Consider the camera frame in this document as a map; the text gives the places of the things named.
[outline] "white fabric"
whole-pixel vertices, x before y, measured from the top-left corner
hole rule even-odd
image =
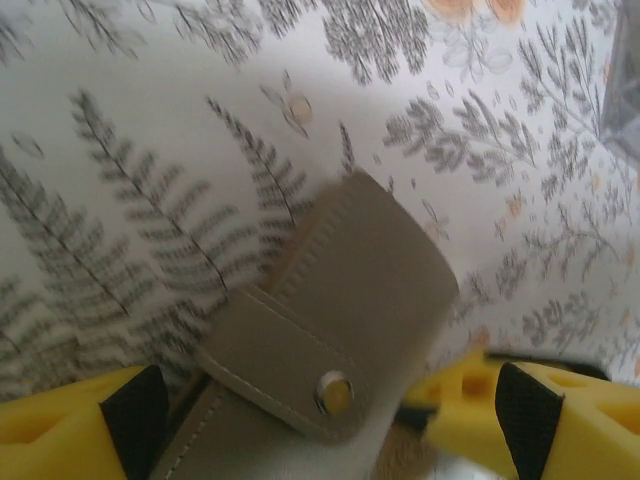
[[[352,168],[462,285],[429,369],[494,344],[634,380],[640,181],[598,141],[615,22],[613,0],[4,0],[0,392],[140,361],[177,387],[207,312]]]

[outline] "botanical pattern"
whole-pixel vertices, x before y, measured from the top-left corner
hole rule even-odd
[[[286,70],[282,77],[282,86],[285,91],[284,98],[273,88],[261,85],[260,90],[271,103],[282,110],[282,116],[294,132],[299,133],[305,138],[309,138],[309,134],[304,128],[304,125],[313,119],[313,109],[311,108],[309,99],[303,94],[291,90],[291,77]]]
[[[474,91],[463,99],[463,108],[454,108],[461,129],[444,124],[444,115],[434,102],[422,97],[412,100],[406,115],[387,120],[387,147],[403,146],[405,156],[418,153],[434,164],[435,172],[454,172],[466,165],[476,182],[511,182],[519,164],[536,169],[538,142],[526,123],[506,111],[496,118]]]
[[[0,63],[7,65],[13,58],[24,58],[21,49],[30,43],[25,30],[31,23],[29,17],[9,17],[0,10]]]
[[[446,45],[446,51],[442,56],[444,64],[459,69],[462,82],[471,77],[474,83],[479,83],[486,72],[504,73],[513,61],[512,53],[501,47],[490,46],[490,35],[500,28],[501,20],[505,16],[511,18],[500,7],[500,2],[493,2],[494,8],[486,11],[474,8],[472,1],[440,1],[442,4],[435,0],[431,3],[437,6],[439,12],[444,13],[445,21],[436,18],[431,20],[429,36],[432,40]],[[447,21],[451,17],[462,21]]]
[[[72,98],[78,134],[93,148],[90,155],[101,167],[104,183],[117,187],[116,201],[128,206],[127,220],[140,225],[138,234],[158,262],[162,283],[178,293],[220,292],[226,299],[229,278],[256,262],[253,253],[236,253],[237,245],[255,234],[253,226],[226,225],[238,215],[233,205],[220,205],[192,220],[192,211],[206,199],[211,182],[186,185],[174,198],[183,175],[181,165],[156,171],[156,155],[135,158],[133,142],[118,140],[114,125],[102,117],[92,97],[81,91]]]
[[[427,371],[489,345],[640,381],[640,176],[601,133],[618,6],[5,0],[1,399],[151,362],[176,393],[356,169],[457,275]]]
[[[232,117],[217,102],[212,99],[208,102],[238,141],[253,168],[252,178],[258,191],[259,208],[266,212],[260,221],[263,258],[260,268],[266,271],[280,253],[301,216],[311,206],[311,202],[301,195],[307,174],[303,171],[296,172],[289,159],[279,161],[278,153],[273,146],[255,138],[239,120]]]

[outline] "leather wallet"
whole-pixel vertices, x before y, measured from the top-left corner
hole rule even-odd
[[[368,478],[457,293],[375,180],[330,187],[213,320],[152,480]]]

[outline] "metal snap button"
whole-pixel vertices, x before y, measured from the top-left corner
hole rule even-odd
[[[342,372],[325,373],[316,389],[316,402],[322,413],[336,416],[353,405],[353,388]]]

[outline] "fern print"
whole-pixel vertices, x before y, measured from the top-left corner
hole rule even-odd
[[[262,16],[278,38],[293,30],[302,15],[318,8],[317,0],[258,0]]]
[[[238,66],[260,49],[262,22],[243,0],[211,0],[200,7],[175,3],[175,26],[187,40],[201,41]]]
[[[105,46],[112,54],[137,58],[135,48],[145,44],[144,38],[135,30],[119,25],[121,6],[117,2],[99,5],[85,0],[58,0],[58,3],[73,29],[91,48],[98,51]]]
[[[17,276],[0,280],[0,402],[76,380],[73,327],[51,316],[45,299]]]
[[[151,244],[164,285],[180,294],[221,292],[226,298],[228,281],[257,261],[251,252],[237,253],[237,247],[255,235],[255,228],[233,226],[239,212],[227,204],[193,222],[190,217],[207,201],[210,182],[200,180],[180,189],[180,166],[158,169],[151,152],[135,159],[133,143],[116,138],[114,125],[103,118],[90,94],[81,91],[72,102],[78,134],[91,145],[102,181],[117,187],[114,196],[127,206],[127,219],[139,225],[139,235]]]
[[[300,217],[311,206],[311,201],[302,195],[307,174],[304,171],[295,172],[289,159],[279,161],[275,147],[254,137],[247,127],[216,101],[209,98],[208,103],[238,141],[249,165],[253,168],[259,207],[266,213],[260,221],[263,258],[261,270],[265,271],[280,254],[284,242],[295,229]]]
[[[0,11],[0,63],[8,65],[11,59],[23,59],[21,48],[30,44],[25,34],[31,23],[28,17],[9,17]]]
[[[60,196],[18,172],[3,150],[0,201],[47,276],[47,304],[57,316],[79,326],[123,320],[154,290],[148,266],[126,259],[126,237],[107,243],[100,221],[69,211]]]
[[[158,307],[126,328],[99,331],[87,339],[78,351],[78,367],[92,376],[152,362],[160,366],[165,383],[175,394],[193,373],[193,352],[207,332],[212,313],[190,301]]]
[[[342,122],[340,122],[340,137],[342,138],[342,168],[345,175],[350,175],[356,169],[356,158],[353,154],[351,136]]]
[[[499,293],[510,299],[525,279],[527,272],[536,264],[539,267],[538,279],[548,278],[552,268],[557,268],[561,279],[565,280],[570,264],[574,260],[582,262],[581,275],[584,282],[594,262],[605,253],[609,253],[616,262],[620,257],[616,248],[600,233],[600,219],[593,205],[583,200],[581,217],[584,226],[576,225],[566,206],[558,204],[560,233],[547,236],[541,231],[529,231],[523,234],[526,253],[521,256],[512,249],[503,257],[502,265],[496,273]],[[588,248],[586,254],[580,248]]]
[[[559,354],[574,342],[584,343],[598,324],[602,305],[595,305],[584,292],[572,293],[564,300],[551,299],[540,310],[522,317],[522,332],[531,345],[550,341]]]
[[[550,104],[553,112],[547,162],[550,173],[541,184],[549,202],[586,173],[600,134],[602,94],[596,83],[595,48],[584,18],[573,19],[564,35],[555,25],[545,29],[537,25],[536,31],[539,44],[521,40],[518,46],[529,73],[520,89],[530,115],[545,104]]]
[[[453,129],[445,125],[434,102],[411,100],[405,115],[387,120],[384,145],[404,147],[407,157],[424,153],[436,173],[454,172],[466,164],[475,182],[492,181],[496,186],[513,180],[516,165],[537,169],[540,147],[524,122],[507,110],[497,118],[473,91],[462,103],[463,108],[454,109],[462,129]]]
[[[36,293],[23,293],[16,276],[0,280],[0,361],[19,354],[24,349],[21,339],[12,330],[28,322],[30,312],[42,301]]]

